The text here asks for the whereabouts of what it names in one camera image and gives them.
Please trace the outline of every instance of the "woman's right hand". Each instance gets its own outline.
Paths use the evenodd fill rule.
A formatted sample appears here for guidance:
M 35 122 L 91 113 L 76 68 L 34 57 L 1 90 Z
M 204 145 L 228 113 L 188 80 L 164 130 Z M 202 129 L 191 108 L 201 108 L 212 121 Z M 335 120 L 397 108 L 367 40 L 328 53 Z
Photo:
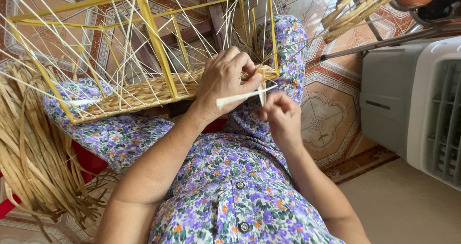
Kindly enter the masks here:
M 270 94 L 266 105 L 253 111 L 253 115 L 269 121 L 272 138 L 285 156 L 303 150 L 301 108 L 285 92 Z

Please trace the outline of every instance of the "straw bundle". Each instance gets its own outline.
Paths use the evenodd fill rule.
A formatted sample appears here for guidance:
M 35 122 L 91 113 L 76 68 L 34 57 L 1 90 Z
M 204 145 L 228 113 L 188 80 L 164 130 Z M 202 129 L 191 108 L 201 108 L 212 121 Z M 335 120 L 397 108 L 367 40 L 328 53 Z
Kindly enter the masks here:
M 27 66 L 9 64 L 9 75 L 47 91 L 49 87 L 33 63 L 27 58 L 22 62 Z M 104 205 L 101 197 L 94 199 L 89 192 L 98 185 L 86 188 L 71 139 L 43 112 L 43 95 L 4 76 L 0 76 L 0 95 L 0 170 L 8 199 L 37 220 L 49 241 L 38 216 L 57 222 L 68 212 L 83 229 L 86 218 L 96 221 L 96 206 Z M 20 205 L 13 194 L 22 201 Z
M 324 36 L 325 43 L 334 41 L 391 0 L 365 0 L 354 10 L 335 19 L 351 1 L 338 0 L 336 10 L 322 19 L 323 27 L 329 30 L 329 33 Z
M 89 122 L 119 113 L 136 112 L 180 100 L 195 99 L 203 71 L 204 67 L 201 67 L 189 73 L 180 73 L 179 76 L 173 74 L 173 81 L 178 94 L 176 98 L 171 97 L 163 77 L 149 78 L 136 84 L 127 85 L 120 94 L 123 98 L 121 103 L 119 96 L 112 94 L 86 108 L 85 112 L 87 113 L 82 113 L 76 123 Z M 263 81 L 277 76 L 275 70 L 267 65 L 257 66 L 257 72 L 264 75 Z M 248 75 L 243 72 L 242 80 L 246 81 L 247 79 Z

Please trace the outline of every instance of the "dress button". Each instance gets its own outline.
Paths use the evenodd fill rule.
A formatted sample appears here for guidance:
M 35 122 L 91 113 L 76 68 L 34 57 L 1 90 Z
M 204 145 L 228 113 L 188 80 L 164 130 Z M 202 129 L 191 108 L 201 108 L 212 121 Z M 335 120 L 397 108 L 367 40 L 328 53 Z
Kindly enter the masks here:
M 235 187 L 236 187 L 237 189 L 243 189 L 243 188 L 245 187 L 245 183 L 242 182 L 242 181 L 239 181 L 239 182 L 237 182 L 237 183 L 235 184 Z
M 238 225 L 238 228 L 241 232 L 243 233 L 247 233 L 250 231 L 250 224 L 246 223 L 246 222 L 242 222 Z

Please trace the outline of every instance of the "tiled floor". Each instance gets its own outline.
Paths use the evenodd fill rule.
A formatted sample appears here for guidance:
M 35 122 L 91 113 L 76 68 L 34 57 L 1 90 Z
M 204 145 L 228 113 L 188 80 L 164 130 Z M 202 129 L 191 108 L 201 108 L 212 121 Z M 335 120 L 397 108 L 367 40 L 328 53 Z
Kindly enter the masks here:
M 158 2 L 158 5 L 153 9 L 155 13 L 165 11 L 168 8 L 177 8 L 173 0 L 150 1 Z M 186 6 L 197 4 L 203 0 L 180 1 L 183 6 Z M 60 5 L 64 1 L 47 0 L 47 2 L 52 5 Z M 352 54 L 319 62 L 321 54 L 337 52 L 376 41 L 370 28 L 367 25 L 355 27 L 326 45 L 322 40 L 323 27 L 320 20 L 334 9 L 336 0 L 274 0 L 274 2 L 279 14 L 294 15 L 301 20 L 310 39 L 311 45 L 306 64 L 306 87 L 302 100 L 302 134 L 305 148 L 312 154 L 319 167 L 334 182 L 340 184 L 396 159 L 394 153 L 361 134 L 360 107 L 358 106 L 362 65 L 360 56 Z M 264 0 L 260 0 L 259 5 L 255 8 L 258 23 L 264 19 L 264 7 Z M 111 6 L 106 5 L 102 7 L 102 10 L 109 16 L 115 16 Z M 14 0 L 0 0 L 0 12 L 3 15 L 14 15 L 20 13 L 20 9 Z M 65 15 L 59 15 L 59 17 L 69 16 L 68 13 L 63 14 Z M 242 22 L 239 21 L 238 15 L 239 11 L 236 11 L 235 27 L 240 31 L 242 30 Z M 193 22 L 207 18 L 204 9 L 190 11 L 189 16 Z M 371 19 L 378 19 L 375 24 L 383 38 L 400 35 L 411 22 L 411 17 L 407 13 L 395 11 L 389 6 L 385 6 L 374 13 Z M 95 15 L 90 11 L 84 11 L 69 21 L 86 24 L 108 24 L 111 22 L 107 17 Z M 156 21 L 158 25 L 161 25 L 166 22 L 166 19 L 157 18 Z M 180 25 L 187 25 L 185 20 L 181 18 L 178 21 Z M 62 33 L 66 32 L 62 28 L 58 28 L 58 30 Z M 35 31 L 27 26 L 20 27 L 20 32 L 31 35 Z M 114 33 L 117 36 L 120 31 L 115 30 Z M 83 43 L 91 42 L 91 45 L 86 47 L 99 65 L 108 69 L 115 65 L 108 52 L 108 46 L 98 31 L 83 35 L 80 30 L 73 35 Z M 7 32 L 0 30 L 0 36 L 3 38 L 0 41 L 0 48 L 10 47 L 9 52 L 16 56 L 24 54 L 21 47 L 13 46 L 13 38 Z M 56 42 L 52 34 L 45 32 L 43 39 L 46 39 L 43 44 L 39 41 L 36 42 L 37 45 L 43 47 L 42 51 L 45 52 L 44 49 L 49 48 L 52 54 L 60 55 L 60 48 L 62 47 Z M 69 44 L 75 44 L 72 42 L 75 39 L 69 36 L 66 37 L 66 40 Z M 46 56 L 39 57 L 44 62 L 46 61 Z M 3 69 L 4 64 L 8 62 L 11 60 L 0 55 L 0 69 Z M 68 61 L 62 61 L 60 65 L 62 69 L 71 70 L 72 65 Z M 107 178 L 105 183 L 107 183 L 105 188 L 108 188 L 108 191 L 104 198 L 108 199 L 116 185 L 116 180 Z M 4 200 L 4 190 L 0 190 L 0 200 Z M 93 194 L 98 195 L 102 190 L 96 190 Z M 42 221 L 54 243 L 91 243 L 99 225 L 98 221 L 85 222 L 87 229 L 83 230 L 67 214 L 63 215 L 58 223 L 53 223 L 46 218 L 43 218 Z M 47 241 L 31 216 L 14 209 L 0 220 L 0 244 L 21 243 L 44 244 Z

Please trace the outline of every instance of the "purple floral fabric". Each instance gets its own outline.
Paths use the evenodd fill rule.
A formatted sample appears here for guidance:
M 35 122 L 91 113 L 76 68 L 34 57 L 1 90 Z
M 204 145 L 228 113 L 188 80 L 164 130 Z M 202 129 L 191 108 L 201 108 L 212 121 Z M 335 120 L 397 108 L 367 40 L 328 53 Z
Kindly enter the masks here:
M 276 90 L 299 103 L 307 36 L 293 16 L 274 16 L 274 23 L 277 49 L 283 49 Z M 272 53 L 270 22 L 265 33 L 262 27 L 258 43 L 267 55 Z M 77 86 L 96 90 L 91 80 Z M 43 104 L 58 126 L 119 173 L 173 125 L 135 113 L 72 125 L 57 101 L 44 97 Z M 230 114 L 224 132 L 202 134 L 194 142 L 152 223 L 149 243 L 344 243 L 328 233 L 317 210 L 294 190 L 268 123 L 251 115 L 259 105 L 257 97 L 245 101 Z

